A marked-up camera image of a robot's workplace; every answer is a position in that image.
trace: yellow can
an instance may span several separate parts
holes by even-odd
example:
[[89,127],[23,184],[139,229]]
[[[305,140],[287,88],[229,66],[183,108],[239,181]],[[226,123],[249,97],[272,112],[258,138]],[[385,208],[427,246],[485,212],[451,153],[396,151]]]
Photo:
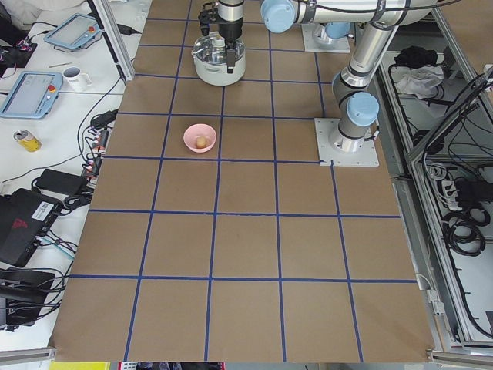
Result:
[[34,135],[32,135],[26,129],[20,129],[19,131],[16,131],[14,133],[14,139],[19,144],[21,144],[28,152],[35,152],[36,150],[41,148],[41,141],[36,139]]

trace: mug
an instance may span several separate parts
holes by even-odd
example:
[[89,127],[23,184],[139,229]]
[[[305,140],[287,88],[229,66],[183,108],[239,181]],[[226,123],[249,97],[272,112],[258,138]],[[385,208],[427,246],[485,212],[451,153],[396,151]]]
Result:
[[63,71],[66,82],[78,93],[86,91],[92,85],[92,80],[87,73],[81,72],[79,67],[68,67]]

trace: light blue cap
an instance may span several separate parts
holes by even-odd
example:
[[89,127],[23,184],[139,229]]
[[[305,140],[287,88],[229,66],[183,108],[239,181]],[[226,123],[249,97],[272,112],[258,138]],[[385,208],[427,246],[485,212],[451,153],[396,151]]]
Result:
[[377,119],[380,106],[368,92],[357,92],[347,102],[347,116],[359,127],[367,127]]
[[349,22],[331,22],[325,25],[325,33],[331,39],[340,39],[346,37],[351,30]]
[[281,33],[293,25],[296,10],[290,0],[265,0],[260,14],[269,31]]

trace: white mounting plate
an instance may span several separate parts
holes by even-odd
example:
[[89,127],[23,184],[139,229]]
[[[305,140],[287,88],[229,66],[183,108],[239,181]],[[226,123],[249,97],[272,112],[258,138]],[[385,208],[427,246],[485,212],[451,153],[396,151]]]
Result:
[[301,25],[303,31],[303,42],[305,44],[305,52],[337,52],[348,54],[351,51],[347,37],[334,40],[331,44],[320,44],[314,39],[314,30],[317,23],[308,23]]
[[[316,118],[318,156],[321,166],[330,166],[332,161],[336,167],[378,167],[377,151],[373,140],[365,141],[356,153],[343,153],[329,143],[329,134],[337,129],[339,119]],[[368,129],[366,137],[371,135]]]

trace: white cloth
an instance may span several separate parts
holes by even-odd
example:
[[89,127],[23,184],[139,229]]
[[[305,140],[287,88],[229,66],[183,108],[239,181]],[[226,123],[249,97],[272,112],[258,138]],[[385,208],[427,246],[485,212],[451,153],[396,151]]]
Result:
[[441,67],[422,67],[405,73],[395,87],[400,93],[426,99],[437,94],[436,86],[440,85],[443,80],[444,71]]
[[62,10],[80,5],[85,0],[0,0],[19,29],[30,29],[43,10]]

